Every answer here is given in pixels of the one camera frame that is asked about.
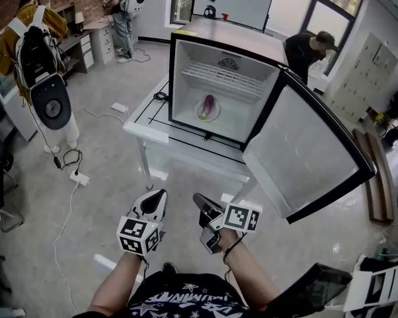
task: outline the table leg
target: table leg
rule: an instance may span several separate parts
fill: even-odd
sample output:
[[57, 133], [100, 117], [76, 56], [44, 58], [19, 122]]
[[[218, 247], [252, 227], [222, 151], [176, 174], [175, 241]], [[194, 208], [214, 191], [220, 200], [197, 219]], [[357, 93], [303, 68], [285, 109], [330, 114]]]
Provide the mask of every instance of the table leg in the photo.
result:
[[153, 183], [151, 178], [151, 172], [149, 171], [149, 163], [147, 162], [146, 157], [146, 149], [145, 149], [145, 142], [144, 140], [137, 138], [137, 145], [139, 147], [139, 155], [140, 155], [140, 167], [141, 171], [146, 180], [146, 188], [152, 189]]
[[248, 181], [243, 184], [242, 188], [236, 193], [230, 203], [240, 203], [257, 184], [258, 182], [254, 177], [249, 177]]

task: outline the extension cord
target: extension cord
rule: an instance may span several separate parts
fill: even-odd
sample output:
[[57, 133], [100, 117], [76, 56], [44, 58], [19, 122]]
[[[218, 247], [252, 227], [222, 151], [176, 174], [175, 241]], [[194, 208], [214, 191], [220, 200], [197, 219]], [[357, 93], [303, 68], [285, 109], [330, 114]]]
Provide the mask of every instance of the extension cord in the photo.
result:
[[111, 108], [117, 112], [128, 114], [128, 107], [120, 103], [114, 103]]
[[75, 171], [72, 171], [70, 178], [83, 186], [87, 186], [90, 183], [90, 178], [83, 175], [83, 173], [78, 172], [78, 174], [75, 174]]

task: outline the person wearing yellow jacket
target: person wearing yellow jacket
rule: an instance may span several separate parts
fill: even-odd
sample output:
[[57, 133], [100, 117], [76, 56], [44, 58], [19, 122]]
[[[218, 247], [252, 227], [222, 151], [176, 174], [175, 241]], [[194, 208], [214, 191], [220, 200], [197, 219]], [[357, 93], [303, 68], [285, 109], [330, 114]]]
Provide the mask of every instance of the person wearing yellow jacket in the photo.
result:
[[[16, 17], [21, 20], [25, 26], [29, 26], [33, 22], [34, 15], [39, 4], [40, 0], [21, 0], [19, 2]], [[55, 38], [62, 38], [68, 32], [66, 20], [50, 8], [46, 8], [42, 23], [47, 26], [50, 34]], [[14, 75], [21, 97], [23, 97], [29, 105], [32, 105], [29, 89], [21, 84], [16, 75], [15, 62], [17, 59], [16, 46], [18, 40], [19, 35], [9, 26], [6, 27], [0, 41], [0, 72], [4, 76], [8, 76], [9, 74]], [[64, 67], [60, 66], [58, 69], [61, 73], [66, 73]], [[71, 148], [76, 148], [76, 141], [80, 132], [77, 128], [73, 114], [71, 115], [69, 123], [63, 128], [63, 131], [66, 133], [66, 139], [69, 146]], [[59, 141], [59, 138], [56, 135], [57, 131], [46, 128], [43, 132], [47, 140], [47, 144], [44, 145], [44, 151], [46, 153], [60, 152], [60, 147], [57, 145]]]

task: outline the purple vegetable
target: purple vegetable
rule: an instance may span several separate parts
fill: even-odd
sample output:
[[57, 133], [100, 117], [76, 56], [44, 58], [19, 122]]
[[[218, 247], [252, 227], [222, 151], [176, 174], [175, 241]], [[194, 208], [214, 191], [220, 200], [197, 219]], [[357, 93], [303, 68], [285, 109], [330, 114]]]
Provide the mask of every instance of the purple vegetable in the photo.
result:
[[207, 95], [204, 102], [204, 108], [199, 115], [200, 120], [205, 120], [214, 110], [215, 99], [212, 95]]

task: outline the gray floor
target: gray floor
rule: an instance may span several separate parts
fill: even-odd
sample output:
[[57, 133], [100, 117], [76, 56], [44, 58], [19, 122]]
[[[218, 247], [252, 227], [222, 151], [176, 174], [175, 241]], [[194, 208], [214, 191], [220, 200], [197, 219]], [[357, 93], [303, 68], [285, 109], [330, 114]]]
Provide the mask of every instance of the gray floor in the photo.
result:
[[[114, 62], [105, 68], [94, 67], [88, 75], [73, 76], [68, 88], [73, 108], [118, 115], [110, 110], [117, 101], [134, 110], [168, 72], [168, 45], [139, 46], [151, 55], [151, 61]], [[136, 56], [145, 59], [140, 51]], [[72, 216], [57, 251], [75, 306], [81, 312], [107, 274], [94, 261], [94, 255], [118, 260], [121, 251], [115, 231], [119, 218], [146, 189], [135, 141], [123, 132], [117, 119], [97, 119], [78, 111], [76, 120], [81, 131], [79, 149], [84, 154], [81, 171], [91, 182], [74, 194]], [[20, 208], [26, 222], [11, 233], [0, 231], [0, 253], [7, 258], [5, 273], [13, 288], [14, 306], [24, 307], [29, 317], [70, 317], [73, 311], [65, 281], [54, 262], [53, 242], [68, 213], [74, 182], [67, 172], [54, 167], [52, 157], [42, 153], [43, 144], [38, 134], [29, 144], [22, 139], [15, 143], [12, 172], [20, 186], [6, 202]], [[62, 151], [67, 149], [62, 142]], [[183, 272], [222, 276], [226, 268], [221, 256], [208, 255], [199, 242], [199, 213], [192, 195], [198, 191], [219, 200], [223, 193], [235, 194], [241, 185], [182, 162], [160, 156], [149, 159], [155, 187], [164, 187], [169, 194], [167, 236], [149, 257], [150, 272], [170, 260]], [[263, 205], [265, 211], [258, 233], [248, 235], [246, 244], [282, 290], [315, 262], [351, 270], [358, 253], [371, 253], [381, 236], [380, 227], [368, 221], [363, 187], [294, 225], [277, 216], [260, 187], [247, 200]]]

